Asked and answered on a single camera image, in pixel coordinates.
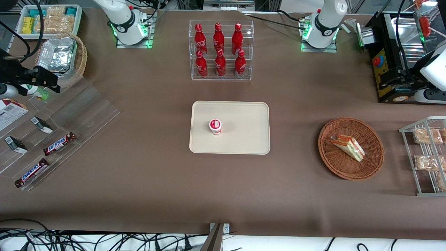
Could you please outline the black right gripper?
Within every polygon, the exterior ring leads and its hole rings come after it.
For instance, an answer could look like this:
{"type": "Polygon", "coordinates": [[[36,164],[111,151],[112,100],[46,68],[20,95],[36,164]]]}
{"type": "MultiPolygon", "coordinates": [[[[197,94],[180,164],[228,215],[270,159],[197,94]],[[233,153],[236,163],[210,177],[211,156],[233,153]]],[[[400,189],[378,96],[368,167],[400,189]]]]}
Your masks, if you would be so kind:
{"type": "Polygon", "coordinates": [[[33,69],[28,70],[22,65],[9,66],[1,65],[0,67],[0,82],[2,84],[8,84],[16,87],[18,92],[27,92],[27,87],[23,87],[23,76],[28,71],[28,75],[31,77],[31,81],[39,86],[46,86],[48,89],[55,93],[61,92],[61,87],[57,84],[58,77],[51,73],[49,70],[42,66],[35,66],[33,69]]]}

